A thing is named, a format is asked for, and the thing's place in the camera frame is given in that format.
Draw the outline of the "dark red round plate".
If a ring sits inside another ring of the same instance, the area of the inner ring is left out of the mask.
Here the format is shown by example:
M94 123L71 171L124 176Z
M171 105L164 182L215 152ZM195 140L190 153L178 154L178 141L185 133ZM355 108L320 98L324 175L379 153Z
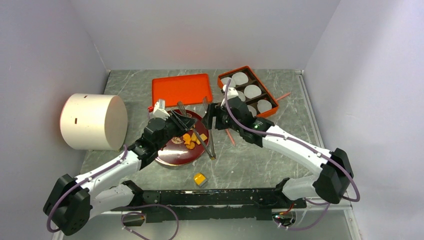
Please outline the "dark red round plate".
M195 124L195 129L197 130L199 135L205 134L208 137L208 139L204 141L204 143L208 145L210 134L204 124L201 123L202 117L196 112L188 109L186 110L186 114L188 117L198 119ZM195 148L189 150L186 148L182 136L174 137L170 141L168 141L163 150L160 150L158 152L158 157L156 158L156 161L160 164L167 166L181 166L189 164L198 159L203 153L205 153L205 148L202 146L202 144L197 142L195 143Z

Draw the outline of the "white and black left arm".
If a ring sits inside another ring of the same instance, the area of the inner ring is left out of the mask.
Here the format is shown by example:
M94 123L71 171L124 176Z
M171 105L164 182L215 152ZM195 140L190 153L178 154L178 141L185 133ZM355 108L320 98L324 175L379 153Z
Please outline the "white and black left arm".
M125 146L117 158L92 170L87 175L57 179L43 207L47 215L46 227L51 233L62 231L73 234L80 220L87 220L89 200L113 182L140 171L158 157L158 152L173 137L181 137L197 122L196 118L171 111L167 116L149 120L140 138Z

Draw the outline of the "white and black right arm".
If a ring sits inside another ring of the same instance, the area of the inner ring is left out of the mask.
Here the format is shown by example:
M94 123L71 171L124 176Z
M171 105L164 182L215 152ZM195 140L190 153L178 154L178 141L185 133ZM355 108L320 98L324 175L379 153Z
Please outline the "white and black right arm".
M330 204L348 199L344 194L353 185L354 174L344 150L328 150L307 143L272 121L253 116L237 97L207 104L202 123L209 130L232 129L247 143L283 154L311 172L306 177L285 178L275 187L274 199L278 206L286 208L295 200L311 197Z

